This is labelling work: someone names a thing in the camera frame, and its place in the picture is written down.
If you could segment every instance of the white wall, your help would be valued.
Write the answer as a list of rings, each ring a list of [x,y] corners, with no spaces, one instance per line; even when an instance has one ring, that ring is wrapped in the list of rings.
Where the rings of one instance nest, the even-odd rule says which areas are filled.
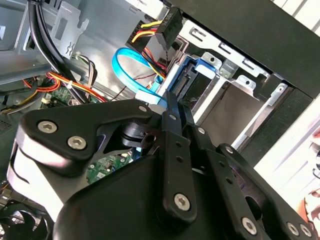
[[[320,37],[320,0],[271,0]]]

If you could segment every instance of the cable tie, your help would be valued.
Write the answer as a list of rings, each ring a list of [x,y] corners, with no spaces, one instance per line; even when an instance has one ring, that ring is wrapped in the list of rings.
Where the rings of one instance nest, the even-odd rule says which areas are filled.
[[[28,2],[37,6],[41,6],[43,4],[42,0],[28,0]]]
[[[72,89],[72,81],[69,81],[68,85],[66,86],[67,89]]]

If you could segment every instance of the wire bundle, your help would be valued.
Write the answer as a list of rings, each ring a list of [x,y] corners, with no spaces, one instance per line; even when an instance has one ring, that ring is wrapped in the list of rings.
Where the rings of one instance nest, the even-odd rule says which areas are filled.
[[[162,20],[161,21],[154,21],[154,22],[151,22],[148,24],[142,24],[141,30],[136,33],[136,35],[132,39],[132,43],[134,43],[140,37],[154,36],[161,23],[162,23]]]
[[[61,81],[62,83],[65,83],[67,85],[68,89],[72,89],[72,88],[76,88],[80,91],[83,91],[87,94],[89,94],[90,96],[98,99],[101,103],[105,103],[106,99],[101,96],[100,94],[96,93],[95,91],[93,91],[92,89],[90,89],[89,87],[86,87],[84,85],[81,85],[77,82],[71,81],[63,76],[59,76],[58,74],[54,73],[54,72],[49,72],[47,74],[47,77],[50,79],[54,79],[56,81]]]
[[[163,79],[166,78],[167,75],[167,67],[164,66],[163,64],[157,62],[154,58],[154,56],[152,55],[151,51],[146,47],[142,54],[141,54],[144,59],[148,62],[149,66],[151,67],[151,69],[160,77],[162,77]]]
[[[37,82],[34,81],[34,79],[33,79],[33,85],[31,85],[26,80],[22,80],[22,81],[31,91],[33,90],[34,93],[30,95],[27,99],[25,99],[23,102],[17,105],[12,105],[2,109],[0,114],[11,115],[23,109],[26,109],[31,105],[33,105],[37,100],[39,100],[44,95],[44,93],[55,91],[61,86],[61,83],[58,80],[55,80],[52,86],[37,86]]]
[[[64,58],[58,52],[50,38],[42,11],[42,2],[42,0],[28,0],[29,23],[34,43],[56,73],[75,82],[73,74],[70,69],[66,67],[67,65]],[[69,91],[72,97],[80,104],[89,103],[88,98],[81,91],[77,89],[70,89]]]
[[[84,55],[80,55],[80,54],[76,55],[74,58],[77,59],[77,60],[81,60],[81,61],[83,61],[86,65],[88,65],[88,67],[89,67],[88,87],[89,87],[90,89],[92,89],[92,87],[93,87],[93,85],[94,85],[94,83],[96,82],[96,79],[97,79],[97,77],[98,77],[98,71],[97,71],[97,69],[96,69],[95,63],[94,63],[93,61],[91,61],[88,57],[86,57],[86,56],[84,56]]]

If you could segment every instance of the motherboard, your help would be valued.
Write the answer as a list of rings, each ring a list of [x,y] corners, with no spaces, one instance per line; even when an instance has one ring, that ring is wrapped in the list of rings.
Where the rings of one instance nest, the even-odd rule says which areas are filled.
[[[130,153],[104,157],[89,165],[86,180],[89,184],[93,184],[131,162],[133,160]]]

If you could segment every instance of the orange wire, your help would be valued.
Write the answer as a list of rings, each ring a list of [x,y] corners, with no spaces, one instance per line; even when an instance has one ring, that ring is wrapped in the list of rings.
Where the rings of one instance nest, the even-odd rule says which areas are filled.
[[[22,81],[24,82],[25,85],[27,85],[28,88],[30,88],[30,89],[32,88],[32,86],[29,83],[27,83],[26,80],[23,79]],[[42,93],[52,92],[52,91],[57,90],[60,87],[60,85],[61,85],[61,83],[55,79],[55,85],[50,86],[50,87],[37,87],[36,90],[38,92],[42,92]]]
[[[69,79],[66,79],[66,78],[63,77],[63,76],[59,76],[59,75],[57,75],[57,74],[55,74],[55,73],[53,73],[53,72],[49,72],[48,74],[49,74],[49,76],[53,77],[53,78],[56,79],[56,80],[61,79],[61,80],[65,81],[65,82],[67,82],[67,83],[70,82]],[[86,87],[86,86],[84,86],[84,85],[81,85],[81,84],[79,84],[79,83],[77,83],[77,82],[74,82],[74,81],[72,82],[72,85],[78,86],[80,89],[84,89],[86,92],[89,92],[90,94],[92,94],[94,97],[96,97],[96,98],[99,99],[100,101],[102,101],[102,102],[104,102],[104,103],[106,102],[106,100],[105,100],[101,95],[99,95],[98,93],[96,93],[96,92],[93,91],[92,89],[90,89],[90,88],[88,88],[88,87]]]

